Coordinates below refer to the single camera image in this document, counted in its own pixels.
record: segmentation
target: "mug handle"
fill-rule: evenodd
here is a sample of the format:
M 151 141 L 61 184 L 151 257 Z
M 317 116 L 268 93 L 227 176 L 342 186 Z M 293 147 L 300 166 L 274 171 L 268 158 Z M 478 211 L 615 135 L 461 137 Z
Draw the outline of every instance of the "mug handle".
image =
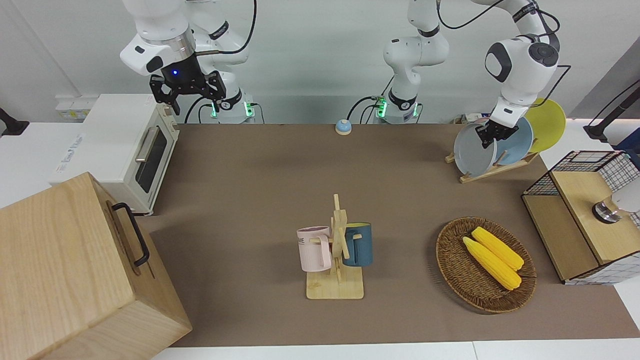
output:
M 320 246 L 322 246 L 322 266 L 331 266 L 331 251 L 329 250 L 329 238 L 325 234 L 319 234 Z

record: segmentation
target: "brown table mat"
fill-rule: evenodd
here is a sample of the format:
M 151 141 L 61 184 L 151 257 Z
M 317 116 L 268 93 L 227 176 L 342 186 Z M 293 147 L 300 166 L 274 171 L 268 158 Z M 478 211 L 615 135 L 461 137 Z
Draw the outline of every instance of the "brown table mat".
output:
M 152 232 L 193 323 L 179 347 L 638 337 L 610 286 L 562 285 L 520 194 L 542 161 L 459 184 L 444 157 L 459 126 L 183 126 Z M 363 300 L 307 300 L 296 230 L 329 225 L 334 193 L 372 223 Z M 526 246 L 538 286 L 524 308 L 480 315 L 435 261 L 441 228 L 489 218 Z

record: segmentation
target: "woven tray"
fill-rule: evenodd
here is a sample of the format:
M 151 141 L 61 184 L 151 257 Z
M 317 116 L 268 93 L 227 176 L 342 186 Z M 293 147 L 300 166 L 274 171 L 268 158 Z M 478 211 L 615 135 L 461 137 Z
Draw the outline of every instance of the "woven tray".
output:
M 524 266 L 518 270 L 522 284 L 517 289 L 509 291 L 503 288 L 469 254 L 462 237 L 473 238 L 471 231 L 478 226 L 496 235 L 524 259 Z M 484 218 L 459 218 L 448 223 L 438 235 L 436 258 L 451 289 L 464 301 L 488 313 L 520 309 L 531 299 L 536 288 L 536 268 L 527 250 L 505 228 Z

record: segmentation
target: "yellow corn cob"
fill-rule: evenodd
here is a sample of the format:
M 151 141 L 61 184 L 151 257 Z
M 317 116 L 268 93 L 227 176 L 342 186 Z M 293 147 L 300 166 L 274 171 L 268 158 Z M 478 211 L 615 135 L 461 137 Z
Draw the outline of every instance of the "yellow corn cob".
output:
M 513 270 L 518 271 L 522 268 L 522 265 L 524 265 L 524 260 L 520 255 L 516 254 L 507 244 L 496 238 L 495 235 L 487 231 L 484 227 L 476 227 L 476 230 L 473 230 L 471 235 L 474 236 L 477 242 L 484 245 L 484 247 L 489 249 Z
M 520 286 L 522 279 L 507 264 L 484 247 L 481 243 L 471 240 L 466 236 L 462 238 L 469 253 L 493 276 L 494 279 L 507 290 L 513 290 Z

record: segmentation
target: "yellow plate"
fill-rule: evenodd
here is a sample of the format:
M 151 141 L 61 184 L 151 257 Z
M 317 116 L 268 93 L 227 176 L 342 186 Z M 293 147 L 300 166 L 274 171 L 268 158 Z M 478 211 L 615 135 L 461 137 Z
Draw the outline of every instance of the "yellow plate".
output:
M 535 104 L 541 103 L 542 100 L 536 100 Z M 533 136 L 537 139 L 531 147 L 531 152 L 549 149 L 564 134 L 566 116 L 562 107 L 553 100 L 547 100 L 543 106 L 529 109 L 524 117 L 531 123 Z

